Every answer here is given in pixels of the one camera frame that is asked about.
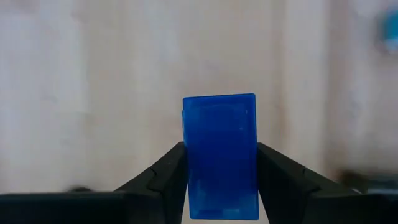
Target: blurred background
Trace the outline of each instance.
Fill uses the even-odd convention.
[[[113,190],[182,140],[183,97],[247,92],[260,142],[331,179],[397,172],[392,4],[0,0],[0,193]]]

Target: blue translucent object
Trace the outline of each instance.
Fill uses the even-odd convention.
[[[257,220],[254,94],[183,99],[193,219]]]
[[[391,11],[384,21],[384,40],[398,39],[398,11]]]

